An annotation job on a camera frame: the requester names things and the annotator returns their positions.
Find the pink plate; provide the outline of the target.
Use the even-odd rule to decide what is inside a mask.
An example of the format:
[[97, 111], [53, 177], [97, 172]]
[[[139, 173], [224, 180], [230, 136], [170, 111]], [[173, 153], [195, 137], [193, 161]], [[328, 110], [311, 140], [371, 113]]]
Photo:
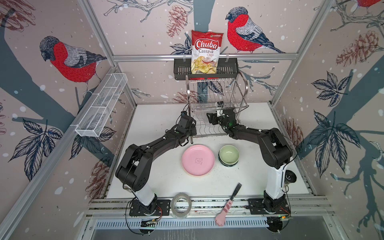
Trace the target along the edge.
[[204, 176], [213, 169], [214, 165], [215, 155], [204, 145], [193, 145], [182, 155], [182, 166], [192, 176]]

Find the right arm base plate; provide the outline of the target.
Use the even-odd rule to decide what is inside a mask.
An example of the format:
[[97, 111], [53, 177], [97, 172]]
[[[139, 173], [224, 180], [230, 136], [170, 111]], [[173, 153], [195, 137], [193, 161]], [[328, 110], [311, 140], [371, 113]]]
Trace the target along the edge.
[[291, 209], [285, 198], [271, 199], [248, 199], [248, 209], [251, 215], [290, 215]]

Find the steel two-tier dish rack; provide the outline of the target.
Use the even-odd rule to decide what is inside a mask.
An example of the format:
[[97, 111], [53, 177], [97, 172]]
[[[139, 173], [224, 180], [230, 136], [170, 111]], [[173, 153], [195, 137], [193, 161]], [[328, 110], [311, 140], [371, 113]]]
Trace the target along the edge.
[[207, 114], [221, 116], [231, 110], [236, 121], [240, 122], [240, 112], [248, 108], [247, 95], [249, 83], [243, 74], [234, 78], [192, 79], [185, 76], [189, 116], [196, 120], [197, 134], [195, 138], [216, 137], [225, 135], [220, 124], [209, 122]]

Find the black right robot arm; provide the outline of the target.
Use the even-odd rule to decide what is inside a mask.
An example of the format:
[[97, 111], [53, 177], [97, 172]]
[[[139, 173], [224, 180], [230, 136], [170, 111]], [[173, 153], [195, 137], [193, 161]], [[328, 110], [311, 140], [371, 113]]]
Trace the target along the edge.
[[287, 169], [293, 151], [283, 134], [277, 128], [258, 130], [237, 123], [234, 109], [207, 113], [210, 124], [220, 125], [232, 139], [258, 144], [265, 163], [270, 167], [263, 205], [267, 212], [276, 212], [287, 204], [288, 185], [297, 181], [293, 171]]

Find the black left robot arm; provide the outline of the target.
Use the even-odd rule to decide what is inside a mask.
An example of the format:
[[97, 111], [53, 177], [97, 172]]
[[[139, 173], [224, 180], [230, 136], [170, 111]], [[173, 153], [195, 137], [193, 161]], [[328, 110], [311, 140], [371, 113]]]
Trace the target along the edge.
[[152, 213], [157, 208], [157, 195], [147, 185], [153, 161], [169, 150], [185, 146], [189, 137], [197, 134], [196, 120], [186, 111], [181, 112], [177, 123], [165, 134], [141, 146], [130, 145], [116, 169], [115, 177], [128, 187], [139, 206]]

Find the green leaf patterned bowl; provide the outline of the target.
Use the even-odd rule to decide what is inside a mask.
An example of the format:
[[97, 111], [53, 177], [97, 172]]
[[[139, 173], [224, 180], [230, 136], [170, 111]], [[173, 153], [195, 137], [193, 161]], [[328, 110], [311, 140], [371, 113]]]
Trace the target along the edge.
[[239, 162], [239, 160], [237, 160], [237, 161], [235, 161], [235, 162], [227, 163], [227, 162], [223, 161], [222, 159], [219, 159], [219, 161], [220, 161], [220, 163], [221, 163], [222, 165], [224, 165], [224, 166], [226, 166], [226, 167], [233, 167], [233, 166], [235, 166], [235, 165]]

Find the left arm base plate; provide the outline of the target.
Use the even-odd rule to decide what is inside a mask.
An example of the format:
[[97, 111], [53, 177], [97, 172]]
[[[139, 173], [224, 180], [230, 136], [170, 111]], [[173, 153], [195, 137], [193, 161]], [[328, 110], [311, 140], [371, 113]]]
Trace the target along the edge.
[[149, 206], [143, 205], [138, 199], [128, 204], [130, 217], [168, 216], [171, 210], [171, 200], [154, 199]]

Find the light green bowl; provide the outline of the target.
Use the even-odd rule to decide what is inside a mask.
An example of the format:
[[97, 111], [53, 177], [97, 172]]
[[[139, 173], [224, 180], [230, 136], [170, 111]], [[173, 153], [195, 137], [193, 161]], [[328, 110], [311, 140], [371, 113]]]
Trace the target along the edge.
[[230, 163], [239, 160], [240, 153], [239, 150], [232, 145], [225, 145], [219, 151], [219, 159]]

